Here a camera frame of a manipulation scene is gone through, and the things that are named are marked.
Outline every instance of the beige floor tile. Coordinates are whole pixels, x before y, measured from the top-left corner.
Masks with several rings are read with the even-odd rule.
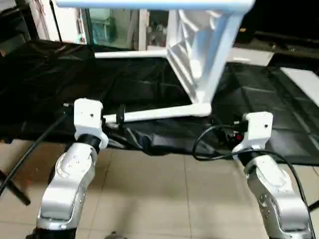
[[[192,156],[185,156],[185,168],[193,170],[205,170],[209,172],[229,173],[237,170],[243,170],[243,166],[236,160],[215,160],[215,161],[198,161]]]
[[[215,236],[211,229],[219,226],[255,228],[263,225],[242,171],[223,170],[223,167],[220,172],[186,169],[186,180],[193,237]]]
[[[15,181],[31,199],[29,206],[23,205],[11,192],[5,191],[0,198],[0,221],[34,225],[47,187],[49,172],[63,153],[64,145],[43,143],[18,171]],[[96,176],[88,188],[79,228],[90,229],[102,190],[107,168],[97,168]]]
[[[263,226],[220,225],[196,228],[193,239],[269,239]]]
[[[98,161],[96,163],[97,168],[108,168],[111,163],[112,154],[114,149],[103,149],[100,151],[98,155]]]
[[[31,141],[25,140],[14,140],[10,144],[0,143],[0,169],[3,172],[11,170],[13,164],[23,155],[31,143]]]
[[[165,156],[148,156],[139,151],[114,150],[110,167],[123,168],[179,168],[184,169],[184,156],[168,154]]]
[[[0,223],[0,238],[3,239],[25,239],[34,229],[31,225],[20,225],[11,223]]]
[[[30,155],[14,180],[29,196],[31,204],[26,207],[10,191],[5,190],[0,198],[0,221],[35,224],[49,172],[61,152],[63,147],[59,144],[42,143]]]
[[[88,239],[116,239],[110,236],[108,231],[91,231]],[[154,235],[154,234],[122,234],[127,239],[189,239],[190,237],[177,237],[169,235]]]
[[[93,229],[189,236],[184,170],[110,167]]]

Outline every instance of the white chair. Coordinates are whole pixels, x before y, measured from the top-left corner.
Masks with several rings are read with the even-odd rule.
[[[166,48],[101,52],[96,58],[166,58],[192,104],[125,113],[125,122],[211,114],[211,101],[239,26],[254,0],[56,0],[62,7],[169,9]],[[116,122],[116,115],[104,116]]]

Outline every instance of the black cable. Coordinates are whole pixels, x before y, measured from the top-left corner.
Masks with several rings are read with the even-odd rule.
[[[228,125],[228,124],[219,124],[219,125],[213,125],[211,127],[209,127],[208,129],[206,129],[195,141],[194,143],[194,146],[193,146],[193,149],[192,149],[192,155],[193,157],[196,159],[196,160],[199,160],[199,161],[204,161],[206,158],[208,157],[198,157],[196,156],[196,149],[197,149],[197,146],[199,144],[199,142],[203,139],[203,137],[210,131],[214,130],[214,129],[217,129],[217,128],[233,128],[231,125]]]
[[[21,159],[15,164],[11,172],[7,175],[6,179],[3,181],[3,183],[0,186],[0,196],[2,195],[5,187],[7,186],[8,182],[15,176],[18,169],[23,165],[27,157],[33,152],[33,150],[37,147],[37,145],[47,137],[47,135],[55,128],[57,127],[64,119],[66,118],[67,114],[63,113],[63,115],[58,118],[30,147],[29,149],[24,153],[24,155],[21,157]]]
[[[268,154],[268,155],[274,155],[276,157],[278,157],[279,159],[281,159],[284,163],[286,163],[288,165],[288,167],[290,168],[295,180],[296,180],[296,183],[297,183],[297,186],[298,186],[298,190],[299,190],[299,193],[300,193],[300,196],[301,196],[301,199],[302,201],[304,202],[304,204],[306,205],[307,207],[307,210],[308,210],[308,215],[309,215],[309,226],[310,226],[310,230],[311,230],[311,233],[312,233],[312,236],[313,236],[313,239],[316,239],[316,235],[315,235],[315,230],[314,230],[314,226],[313,226],[313,223],[312,223],[312,220],[311,220],[311,217],[310,217],[310,210],[308,208],[308,203],[307,203],[307,200],[306,200],[306,196],[305,196],[305,193],[304,193],[304,189],[302,187],[302,184],[301,184],[301,181],[298,177],[298,174],[295,170],[295,168],[293,167],[293,165],[288,161],[286,160],[282,155],[276,153],[276,152],[273,152],[273,151],[269,151],[269,150],[265,150],[265,149],[244,149],[244,150],[240,150],[240,151],[237,151],[237,152],[233,152],[233,153],[230,153],[228,155],[221,155],[221,156],[216,156],[216,157],[198,157],[196,156],[196,149],[197,149],[197,145],[199,144],[199,142],[202,140],[202,138],[208,133],[210,132],[211,130],[214,130],[216,128],[233,128],[231,125],[214,125],[214,126],[211,126],[210,128],[206,129],[195,141],[194,143],[194,146],[193,146],[193,149],[192,149],[192,155],[193,157],[198,160],[198,161],[214,161],[214,160],[217,160],[217,159],[229,159],[229,158],[232,158],[233,156],[235,155],[238,155],[238,154],[242,154],[242,153],[253,153],[253,152],[260,152],[260,153],[264,153],[264,154]]]
[[[242,154],[242,153],[249,153],[249,152],[250,153],[252,153],[252,152],[260,152],[260,153],[264,153],[264,154],[268,154],[268,155],[274,155],[274,156],[278,157],[279,159],[281,159],[282,161],[284,161],[288,165],[288,167],[290,168],[290,170],[293,173],[293,176],[294,176],[294,178],[296,180],[301,199],[303,200],[303,202],[305,203],[305,205],[307,207],[308,215],[309,215],[309,218],[310,218],[310,220],[309,220],[310,230],[311,230],[313,239],[316,239],[315,229],[314,229],[311,217],[310,217],[310,210],[308,208],[308,203],[307,203],[307,200],[306,200],[306,196],[305,196],[304,189],[303,189],[303,186],[301,184],[301,181],[300,181],[300,179],[298,177],[298,174],[297,174],[294,166],[288,160],[286,160],[282,155],[280,155],[280,154],[278,154],[276,152],[273,152],[273,151],[265,150],[265,149],[244,149],[244,150],[240,150],[240,151],[237,151],[237,152],[233,152],[233,153],[228,154],[228,155],[212,157],[210,160],[217,160],[217,159],[224,159],[224,158],[228,158],[229,159],[230,157],[232,157],[234,155],[238,155],[238,154]]]

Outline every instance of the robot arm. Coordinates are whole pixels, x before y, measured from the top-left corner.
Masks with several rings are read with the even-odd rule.
[[[248,121],[248,130],[233,152],[247,148],[263,149],[270,138],[272,114],[251,113],[244,119]],[[312,238],[307,206],[294,192],[288,173],[269,155],[244,153],[238,158],[245,166],[247,183],[258,201],[268,236],[272,239]]]
[[[85,193],[95,175],[97,155],[108,144],[102,132],[101,110],[98,101],[75,101],[77,141],[56,162],[54,176],[42,198],[34,238],[75,238]]]
[[[102,104],[78,99],[74,104],[74,143],[57,161],[55,174],[42,198],[33,238],[74,239],[88,185],[95,174],[100,149],[108,144],[102,132]],[[271,136],[273,116],[267,112],[244,116],[247,130],[233,152],[263,149]],[[293,191],[289,175],[274,159],[260,153],[238,157],[245,166],[247,182],[255,195],[268,236],[272,239],[311,239],[307,206]]]

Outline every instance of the black tablecloth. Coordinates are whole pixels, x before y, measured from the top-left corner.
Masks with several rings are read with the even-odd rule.
[[[0,136],[35,139],[61,114],[63,103],[77,98],[100,100],[103,114],[190,104],[165,59],[95,59],[95,51],[115,48],[31,41],[0,59]],[[274,114],[266,148],[293,163],[319,165],[319,109],[279,68],[227,64],[212,102],[213,115],[231,123],[244,113]],[[184,117],[125,123],[105,128],[110,146],[147,154],[190,154],[194,140],[211,117]],[[47,138],[70,142],[73,118]],[[200,154],[228,153],[213,133],[199,145]]]

